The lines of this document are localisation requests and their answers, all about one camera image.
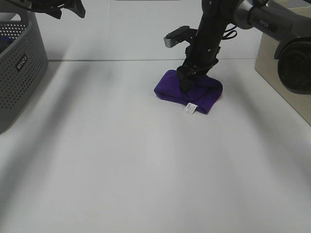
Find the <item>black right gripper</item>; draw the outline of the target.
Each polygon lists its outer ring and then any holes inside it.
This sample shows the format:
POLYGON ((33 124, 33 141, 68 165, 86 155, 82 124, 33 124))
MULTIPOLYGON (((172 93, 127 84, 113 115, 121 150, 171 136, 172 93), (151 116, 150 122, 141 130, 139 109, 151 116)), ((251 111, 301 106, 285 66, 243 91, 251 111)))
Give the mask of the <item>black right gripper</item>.
POLYGON ((177 68, 179 88, 182 93, 187 93, 195 81, 195 75, 205 75, 217 63, 217 55, 221 47, 196 47, 194 44, 186 47, 186 58, 183 64, 177 68))

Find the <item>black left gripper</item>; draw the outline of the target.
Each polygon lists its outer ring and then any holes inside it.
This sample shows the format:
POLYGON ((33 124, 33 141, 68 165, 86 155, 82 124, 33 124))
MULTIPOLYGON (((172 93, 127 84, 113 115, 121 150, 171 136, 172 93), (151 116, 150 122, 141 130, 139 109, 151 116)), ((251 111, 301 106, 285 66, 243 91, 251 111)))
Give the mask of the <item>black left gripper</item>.
POLYGON ((61 19, 62 9, 74 12, 78 17, 84 18, 86 10, 81 0, 30 0, 32 10, 44 12, 55 19, 61 19))

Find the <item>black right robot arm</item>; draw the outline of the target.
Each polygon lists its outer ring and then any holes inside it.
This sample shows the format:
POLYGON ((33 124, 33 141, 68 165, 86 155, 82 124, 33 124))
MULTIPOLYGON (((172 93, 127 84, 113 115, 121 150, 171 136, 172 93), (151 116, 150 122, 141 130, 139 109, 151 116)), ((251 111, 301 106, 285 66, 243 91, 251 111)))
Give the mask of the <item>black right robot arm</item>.
POLYGON ((281 83, 296 94, 311 92, 311 19, 267 0, 204 0, 196 35, 177 69, 179 88, 186 93, 199 75, 218 63, 220 42, 228 24, 256 28, 279 42, 274 53, 281 83))

